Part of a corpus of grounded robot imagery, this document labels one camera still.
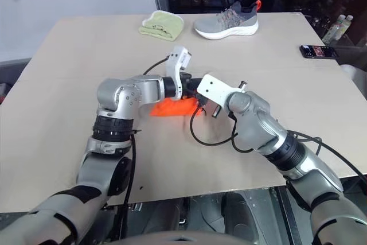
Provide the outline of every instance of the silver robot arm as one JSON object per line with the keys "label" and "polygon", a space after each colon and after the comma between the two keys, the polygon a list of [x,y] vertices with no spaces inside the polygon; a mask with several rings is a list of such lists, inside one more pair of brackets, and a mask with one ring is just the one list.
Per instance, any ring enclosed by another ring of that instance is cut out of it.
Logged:
{"label": "silver robot arm", "polygon": [[233,113],[238,138],[273,163],[298,204],[311,211],[314,244],[366,244],[367,217],[344,197],[337,175],[270,115],[264,99],[239,89],[206,75],[197,90]]}
{"label": "silver robot arm", "polygon": [[50,196],[1,231],[0,243],[78,244],[107,200],[127,187],[131,160],[125,154],[131,147],[138,108],[164,98],[180,99],[183,86],[179,70],[189,61],[188,51],[176,46],[166,62],[167,77],[102,82],[97,91],[99,106],[93,135],[88,139],[76,185]]}

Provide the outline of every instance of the white shoe sole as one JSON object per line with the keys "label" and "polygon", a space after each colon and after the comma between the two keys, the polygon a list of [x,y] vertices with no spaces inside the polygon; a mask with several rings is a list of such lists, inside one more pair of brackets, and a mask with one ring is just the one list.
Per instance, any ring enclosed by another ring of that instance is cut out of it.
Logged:
{"label": "white shoe sole", "polygon": [[256,23],[252,26],[233,27],[233,28],[229,28],[219,33],[205,33],[197,29],[195,30],[199,33],[199,35],[209,40],[220,40],[221,38],[225,38],[225,37],[233,36],[233,35],[234,36],[251,36],[252,34],[256,33],[258,28],[259,28],[259,22],[256,21]]}

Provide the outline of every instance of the orange plastic piece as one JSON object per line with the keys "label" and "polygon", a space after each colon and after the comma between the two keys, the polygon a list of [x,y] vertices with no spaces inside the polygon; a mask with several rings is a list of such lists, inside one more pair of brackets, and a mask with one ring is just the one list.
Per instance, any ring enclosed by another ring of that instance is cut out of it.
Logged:
{"label": "orange plastic piece", "polygon": [[156,103],[153,107],[150,115],[151,116],[187,116],[193,115],[197,108],[197,99],[189,98],[182,100],[171,100],[165,99],[160,103]]}
{"label": "orange plastic piece", "polygon": [[256,0],[255,3],[257,4],[256,11],[260,10],[260,8],[261,8],[261,0]]}

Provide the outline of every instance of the beige tabletop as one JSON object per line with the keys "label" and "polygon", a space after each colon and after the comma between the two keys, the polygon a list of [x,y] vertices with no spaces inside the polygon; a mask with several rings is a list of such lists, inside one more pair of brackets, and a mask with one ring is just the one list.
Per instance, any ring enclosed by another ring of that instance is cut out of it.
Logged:
{"label": "beige tabletop", "polygon": [[[301,56],[300,44],[322,44],[304,16],[259,14],[253,36],[218,41],[192,29],[202,16],[208,15],[183,15],[185,28],[174,42],[139,34],[146,15],[60,21],[0,110],[0,212],[27,211],[70,188],[92,132],[99,83],[139,75],[175,45],[192,54],[186,72],[193,77],[211,73],[232,86],[247,81],[284,127],[322,137],[367,173],[367,102],[334,60]],[[164,74],[165,67],[154,73]],[[130,202],[284,184],[261,155],[240,154],[230,145],[201,146],[190,136],[189,117],[151,117],[150,108],[141,108],[134,122],[142,131]],[[224,114],[201,116],[194,129],[202,140],[215,142],[230,135],[232,122]],[[340,177],[353,175],[326,150],[320,156]],[[123,195],[110,203],[122,201]]]}

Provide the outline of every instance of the green towel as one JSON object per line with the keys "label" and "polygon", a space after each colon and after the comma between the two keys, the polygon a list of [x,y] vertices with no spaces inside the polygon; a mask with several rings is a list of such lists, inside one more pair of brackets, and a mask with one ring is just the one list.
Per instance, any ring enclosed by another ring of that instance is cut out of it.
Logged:
{"label": "green towel", "polygon": [[184,28],[184,20],[167,11],[154,11],[150,18],[143,21],[139,28],[141,34],[174,41]]}

